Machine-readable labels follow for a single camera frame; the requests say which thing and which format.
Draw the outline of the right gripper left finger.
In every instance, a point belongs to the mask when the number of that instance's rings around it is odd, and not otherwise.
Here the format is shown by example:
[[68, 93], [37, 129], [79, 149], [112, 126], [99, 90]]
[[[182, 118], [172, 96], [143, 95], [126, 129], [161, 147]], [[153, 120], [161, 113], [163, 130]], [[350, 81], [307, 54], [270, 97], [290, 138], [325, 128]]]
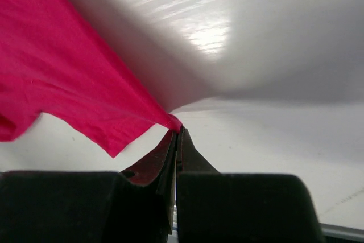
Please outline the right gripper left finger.
[[166, 242], [176, 133], [120, 172], [1, 173], [2, 242]]

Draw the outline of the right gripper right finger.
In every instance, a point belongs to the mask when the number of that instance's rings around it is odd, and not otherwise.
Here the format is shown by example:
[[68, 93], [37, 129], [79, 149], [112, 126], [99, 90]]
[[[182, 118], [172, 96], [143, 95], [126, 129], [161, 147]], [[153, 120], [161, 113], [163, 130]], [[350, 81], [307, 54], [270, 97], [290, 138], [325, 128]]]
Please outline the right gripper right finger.
[[180, 242], [324, 242], [310, 193], [288, 174], [218, 172], [186, 128], [177, 139]]

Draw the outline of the red t-shirt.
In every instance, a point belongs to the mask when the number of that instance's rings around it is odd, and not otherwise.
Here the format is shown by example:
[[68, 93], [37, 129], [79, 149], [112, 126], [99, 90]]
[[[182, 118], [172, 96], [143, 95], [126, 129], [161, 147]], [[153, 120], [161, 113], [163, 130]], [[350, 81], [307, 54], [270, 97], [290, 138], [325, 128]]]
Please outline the red t-shirt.
[[1, 141], [42, 113], [111, 157], [168, 114], [68, 0], [1, 0]]

